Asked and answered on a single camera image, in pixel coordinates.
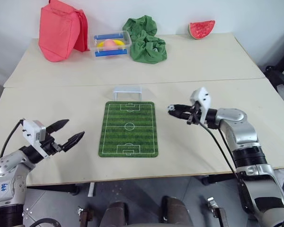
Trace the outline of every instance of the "green soccer field mat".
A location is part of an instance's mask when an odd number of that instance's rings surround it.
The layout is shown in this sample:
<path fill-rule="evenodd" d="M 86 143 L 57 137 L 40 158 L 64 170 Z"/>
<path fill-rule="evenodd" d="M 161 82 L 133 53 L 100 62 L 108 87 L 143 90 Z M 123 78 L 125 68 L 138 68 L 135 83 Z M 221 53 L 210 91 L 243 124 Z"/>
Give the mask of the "green soccer field mat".
<path fill-rule="evenodd" d="M 158 155 L 153 102 L 107 102 L 99 146 L 101 157 Z"/>

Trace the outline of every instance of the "yellow toy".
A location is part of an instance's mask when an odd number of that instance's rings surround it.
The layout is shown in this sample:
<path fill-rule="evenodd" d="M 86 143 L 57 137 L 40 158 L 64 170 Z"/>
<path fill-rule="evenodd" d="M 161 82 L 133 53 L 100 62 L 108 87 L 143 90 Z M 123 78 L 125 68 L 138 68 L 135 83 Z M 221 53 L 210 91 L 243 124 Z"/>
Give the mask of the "yellow toy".
<path fill-rule="evenodd" d="M 115 42 L 116 46 L 121 46 L 121 47 L 123 46 L 123 48 L 124 48 L 125 43 L 123 43 L 121 40 L 113 39 L 113 41 Z M 100 43 L 97 45 L 97 47 L 103 47 L 103 46 L 104 46 L 104 42 L 105 42 L 105 41 L 100 42 Z"/>

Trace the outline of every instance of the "table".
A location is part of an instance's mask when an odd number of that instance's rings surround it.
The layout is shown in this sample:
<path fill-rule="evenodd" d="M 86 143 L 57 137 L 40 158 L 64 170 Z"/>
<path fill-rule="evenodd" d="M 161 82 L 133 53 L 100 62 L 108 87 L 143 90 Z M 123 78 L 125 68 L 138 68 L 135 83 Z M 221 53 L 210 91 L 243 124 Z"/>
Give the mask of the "table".
<path fill-rule="evenodd" d="M 70 119 L 67 125 L 53 133 L 56 141 L 64 143 L 71 135 L 85 131 L 83 139 L 67 153 L 40 162 L 29 174 L 28 185 L 228 173 L 225 160 L 204 129 L 188 126 L 184 120 L 167 114 L 169 104 L 189 105 L 192 91 L 204 86 L 212 96 L 212 108 L 238 108 L 248 114 L 267 161 L 274 168 L 284 167 L 284 103 L 267 79 L 141 86 L 142 100 L 153 101 L 156 106 L 159 146 L 156 158 L 98 156 L 105 102 L 113 100 L 115 86 L 111 85 L 4 89 L 0 100 L 0 150 L 20 118 L 40 120 L 44 125 L 67 118 Z M 21 133 L 21 129 L 16 131 L 6 154 L 27 144 Z M 218 132 L 214 134 L 222 143 Z"/>
<path fill-rule="evenodd" d="M 4 87 L 57 87 L 151 84 L 225 79 L 257 79 L 264 74 L 231 33 L 202 40 L 189 35 L 159 36 L 167 43 L 168 58 L 155 65 L 129 56 L 109 61 L 74 50 L 69 59 L 49 62 L 33 39 Z"/>

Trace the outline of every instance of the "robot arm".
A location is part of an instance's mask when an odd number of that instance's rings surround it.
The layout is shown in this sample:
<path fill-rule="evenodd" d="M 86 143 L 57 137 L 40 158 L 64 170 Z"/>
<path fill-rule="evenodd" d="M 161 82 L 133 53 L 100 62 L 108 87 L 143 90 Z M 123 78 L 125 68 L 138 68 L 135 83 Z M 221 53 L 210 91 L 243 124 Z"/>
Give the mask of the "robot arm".
<path fill-rule="evenodd" d="M 284 192 L 246 113 L 238 109 L 210 109 L 210 96 L 204 87 L 194 91 L 190 101 L 192 106 L 170 105 L 169 114 L 187 120 L 187 124 L 207 124 L 210 129 L 223 131 L 236 167 L 243 209 L 263 227 L 282 225 Z"/>
<path fill-rule="evenodd" d="M 50 135 L 62 128 L 68 120 L 58 121 L 45 128 L 39 121 L 23 121 L 23 136 L 31 144 L 0 158 L 0 227 L 23 227 L 23 205 L 26 178 L 36 164 L 76 145 L 84 132 L 72 136 L 64 145 L 56 144 Z"/>

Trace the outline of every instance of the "green cloth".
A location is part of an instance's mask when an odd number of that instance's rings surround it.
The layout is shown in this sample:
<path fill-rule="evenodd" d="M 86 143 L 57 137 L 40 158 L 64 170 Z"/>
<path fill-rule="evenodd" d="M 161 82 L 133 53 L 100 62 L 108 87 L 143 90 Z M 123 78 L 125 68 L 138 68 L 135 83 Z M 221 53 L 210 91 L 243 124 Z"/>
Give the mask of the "green cloth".
<path fill-rule="evenodd" d="M 156 64 L 167 59 L 165 41 L 155 37 L 157 25 L 150 16 L 128 19 L 123 30 L 131 37 L 130 55 L 134 61 Z"/>

